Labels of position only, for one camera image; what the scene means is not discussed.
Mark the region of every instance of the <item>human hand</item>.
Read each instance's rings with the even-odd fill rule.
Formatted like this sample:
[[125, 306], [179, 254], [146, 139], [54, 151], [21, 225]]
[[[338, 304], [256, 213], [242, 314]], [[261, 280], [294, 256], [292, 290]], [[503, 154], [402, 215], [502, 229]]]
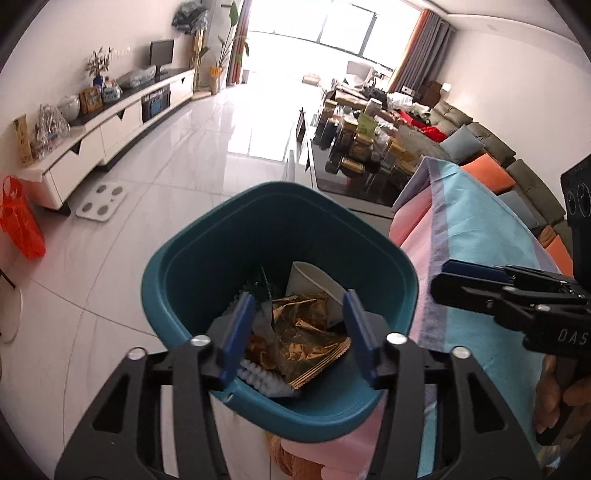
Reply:
[[591, 421], [591, 377], [582, 378], [563, 393], [556, 381], [555, 371], [556, 357], [546, 355], [540, 380], [535, 388], [535, 431], [542, 433], [545, 429], [556, 426], [560, 417], [560, 402], [564, 401], [571, 407], [581, 407], [575, 412], [574, 430], [569, 432], [570, 435], [578, 434]]

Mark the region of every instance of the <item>teal trash can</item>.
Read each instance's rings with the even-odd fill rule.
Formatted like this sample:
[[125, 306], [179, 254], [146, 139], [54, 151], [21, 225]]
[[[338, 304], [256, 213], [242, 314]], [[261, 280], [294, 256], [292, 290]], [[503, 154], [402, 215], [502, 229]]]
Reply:
[[[236, 195], [164, 244], [144, 273], [144, 312], [174, 348], [205, 333], [258, 265], [284, 291], [294, 261], [317, 265], [354, 288], [367, 311], [383, 315], [392, 331], [409, 333], [418, 281], [408, 257], [332, 199], [287, 182]], [[361, 425], [382, 392], [368, 387], [349, 351], [297, 399], [276, 402], [238, 378], [216, 395], [282, 438], [324, 442]]]

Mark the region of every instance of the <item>curtain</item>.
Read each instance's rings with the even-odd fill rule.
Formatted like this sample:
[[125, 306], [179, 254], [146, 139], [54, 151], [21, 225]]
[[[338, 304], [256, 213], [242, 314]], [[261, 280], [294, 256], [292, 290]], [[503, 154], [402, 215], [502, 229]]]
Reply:
[[388, 83], [388, 92], [402, 87], [418, 90], [428, 80], [436, 80], [455, 29], [430, 10], [423, 10], [408, 40], [400, 67]]
[[240, 10], [240, 18], [236, 25], [237, 37], [243, 35], [243, 38], [239, 38], [234, 42], [232, 47], [232, 53], [230, 54], [230, 63], [228, 66], [228, 78], [226, 79], [226, 85], [235, 85], [240, 82], [240, 74], [242, 73], [242, 67], [238, 64], [236, 56], [244, 53], [244, 44], [246, 43], [246, 34], [248, 33], [248, 22], [251, 18], [251, 6], [252, 0], [244, 0], [242, 3], [242, 9]]

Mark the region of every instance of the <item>floor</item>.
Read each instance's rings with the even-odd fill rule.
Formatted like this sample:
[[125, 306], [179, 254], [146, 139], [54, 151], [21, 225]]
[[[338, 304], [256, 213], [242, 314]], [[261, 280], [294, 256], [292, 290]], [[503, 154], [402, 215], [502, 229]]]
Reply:
[[[298, 109], [318, 98], [319, 90], [307, 85], [251, 82], [190, 103], [109, 173], [93, 172], [72, 194], [75, 210], [101, 180], [125, 182], [130, 192], [109, 221], [37, 212], [47, 253], [38, 261], [19, 257], [10, 272], [24, 310], [14, 342], [0, 344], [0, 406], [50, 478], [77, 422], [125, 353], [136, 346], [164, 349], [139, 296], [152, 254], [232, 195], [281, 179]], [[165, 404], [170, 412], [169, 397]], [[262, 430], [218, 401], [214, 410], [233, 480], [285, 478], [271, 465]], [[170, 442], [164, 451], [174, 474]]]

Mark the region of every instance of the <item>light blue cushion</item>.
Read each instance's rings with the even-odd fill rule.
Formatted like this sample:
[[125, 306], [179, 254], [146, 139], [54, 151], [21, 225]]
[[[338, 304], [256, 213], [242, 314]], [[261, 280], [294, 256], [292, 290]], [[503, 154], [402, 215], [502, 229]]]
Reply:
[[484, 145], [468, 130], [466, 125], [462, 125], [440, 145], [450, 156], [452, 162], [458, 165], [461, 165], [476, 153], [484, 151]]
[[540, 223], [535, 219], [534, 214], [531, 213], [529, 208], [527, 208], [527, 205], [517, 192], [511, 190], [503, 195], [499, 195], [499, 198], [505, 202], [511, 210], [513, 210], [529, 230], [533, 230], [540, 226]]

